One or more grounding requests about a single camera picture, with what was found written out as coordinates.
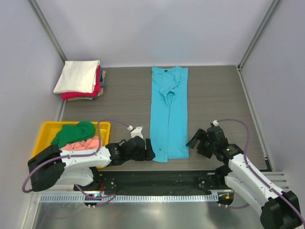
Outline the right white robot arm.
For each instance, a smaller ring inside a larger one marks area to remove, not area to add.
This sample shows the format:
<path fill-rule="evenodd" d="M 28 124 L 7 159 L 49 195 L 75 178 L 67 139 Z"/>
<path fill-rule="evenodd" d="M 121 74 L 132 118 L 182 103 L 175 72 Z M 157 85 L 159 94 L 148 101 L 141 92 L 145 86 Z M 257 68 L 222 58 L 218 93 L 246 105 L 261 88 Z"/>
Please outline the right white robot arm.
<path fill-rule="evenodd" d="M 244 150 L 228 142 L 221 127 L 198 129 L 186 145 L 196 147 L 198 154 L 206 158 L 216 156 L 223 162 L 216 175 L 255 210 L 263 228 L 295 229 L 305 224 L 297 195 L 270 181 L 250 162 Z"/>

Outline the yellow plastic tray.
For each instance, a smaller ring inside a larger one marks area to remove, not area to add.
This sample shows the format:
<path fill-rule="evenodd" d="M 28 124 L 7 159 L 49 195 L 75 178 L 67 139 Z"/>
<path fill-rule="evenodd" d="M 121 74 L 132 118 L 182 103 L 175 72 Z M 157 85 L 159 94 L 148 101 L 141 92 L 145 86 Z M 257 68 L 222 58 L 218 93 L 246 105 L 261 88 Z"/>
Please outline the yellow plastic tray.
<path fill-rule="evenodd" d="M 110 136 L 109 122 L 92 122 L 95 126 L 95 135 L 99 137 L 100 143 L 97 149 L 68 151 L 61 150 L 57 145 L 51 145 L 51 141 L 61 130 L 63 125 L 76 125 L 78 122 L 45 122 L 42 127 L 34 148 L 32 158 L 28 161 L 29 171 L 44 162 L 47 165 L 62 162 L 64 169 L 77 169 L 89 167 L 107 167 L 110 165 L 110 152 L 106 148 Z"/>

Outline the cyan t shirt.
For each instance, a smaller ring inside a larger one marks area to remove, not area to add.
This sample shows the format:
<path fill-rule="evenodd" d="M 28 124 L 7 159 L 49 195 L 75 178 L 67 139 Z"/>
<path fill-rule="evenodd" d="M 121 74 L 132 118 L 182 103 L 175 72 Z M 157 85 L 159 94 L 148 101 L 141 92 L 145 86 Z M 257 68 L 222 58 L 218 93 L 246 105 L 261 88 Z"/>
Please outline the cyan t shirt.
<path fill-rule="evenodd" d="M 150 139 L 155 162 L 189 157 L 188 68 L 152 67 Z"/>

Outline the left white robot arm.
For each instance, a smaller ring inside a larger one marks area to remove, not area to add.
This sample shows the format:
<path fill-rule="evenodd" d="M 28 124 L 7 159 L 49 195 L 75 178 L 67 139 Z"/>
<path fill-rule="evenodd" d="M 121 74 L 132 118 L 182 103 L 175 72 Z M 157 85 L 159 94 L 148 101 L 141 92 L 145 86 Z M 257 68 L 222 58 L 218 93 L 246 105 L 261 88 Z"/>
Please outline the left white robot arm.
<path fill-rule="evenodd" d="M 28 161 L 26 181 L 30 182 L 31 192 L 45 191 L 54 185 L 88 187 L 101 182 L 98 167 L 154 158 L 151 140 L 139 136 L 91 150 L 63 150 L 50 145 Z"/>

